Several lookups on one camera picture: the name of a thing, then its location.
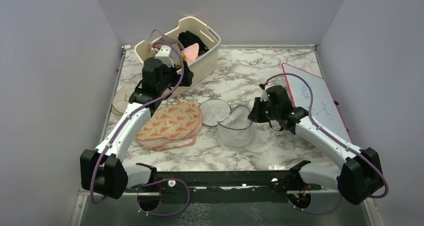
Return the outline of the white mesh cylindrical laundry bag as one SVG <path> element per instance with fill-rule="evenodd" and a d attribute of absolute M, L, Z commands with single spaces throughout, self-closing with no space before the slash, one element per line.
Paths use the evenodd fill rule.
<path fill-rule="evenodd" d="M 218 143 L 227 148 L 242 148 L 255 136 L 253 122 L 248 119 L 251 110 L 245 105 L 231 108 L 222 99 L 209 99 L 199 106 L 205 126 L 217 128 Z"/>

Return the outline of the pale pink garment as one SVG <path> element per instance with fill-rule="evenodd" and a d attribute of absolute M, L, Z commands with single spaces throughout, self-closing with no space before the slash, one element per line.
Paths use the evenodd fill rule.
<path fill-rule="evenodd" d="M 156 39 L 154 39 L 155 34 L 159 34 L 159 36 Z M 154 29 L 148 37 L 148 51 L 150 53 L 159 51 L 160 47 L 162 46 L 162 43 L 160 43 L 159 46 L 153 46 L 153 44 L 157 42 L 168 43 L 171 46 L 177 47 L 179 50 L 182 50 L 185 48 L 177 38 L 168 36 L 160 32 L 158 29 Z"/>

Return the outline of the yellow bra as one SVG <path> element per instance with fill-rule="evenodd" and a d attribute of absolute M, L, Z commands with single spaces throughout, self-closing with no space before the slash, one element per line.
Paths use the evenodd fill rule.
<path fill-rule="evenodd" d="M 186 61 L 186 56 L 183 54 L 183 53 L 181 53 L 180 54 L 180 56 L 181 56 L 181 59 L 182 59 L 182 61 L 183 62 L 185 62 Z M 181 64 L 181 62 L 180 61 L 178 61 L 177 62 L 177 65 L 175 66 L 175 68 L 177 69 L 177 70 L 180 70 L 181 68 L 182 68 L 182 64 Z"/>

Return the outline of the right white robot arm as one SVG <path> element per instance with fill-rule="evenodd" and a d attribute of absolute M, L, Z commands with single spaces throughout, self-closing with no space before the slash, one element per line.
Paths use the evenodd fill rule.
<path fill-rule="evenodd" d="M 289 131 L 321 150 L 334 166 L 311 162 L 295 167 L 288 176 L 289 185 L 300 190 L 307 184 L 337 190 L 351 204 L 358 205 L 385 187 L 379 154 L 372 148 L 362 149 L 324 127 L 303 107 L 293 107 L 281 85 L 265 88 L 254 99 L 248 119 L 268 123 L 275 131 Z"/>

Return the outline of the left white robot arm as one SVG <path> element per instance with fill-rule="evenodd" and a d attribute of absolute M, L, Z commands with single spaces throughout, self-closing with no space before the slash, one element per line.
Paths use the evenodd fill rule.
<path fill-rule="evenodd" d="M 129 97 L 128 105 L 110 134 L 93 150 L 80 155 L 81 186 L 89 191 L 90 201 L 103 198 L 119 199 L 124 191 L 140 186 L 152 191 L 157 186 L 156 168 L 144 163 L 124 167 L 123 161 L 136 134 L 152 117 L 161 102 L 178 87 L 192 84 L 193 72 L 180 60 L 180 67 L 168 66 L 164 60 L 150 57 L 144 61 L 142 79 Z"/>

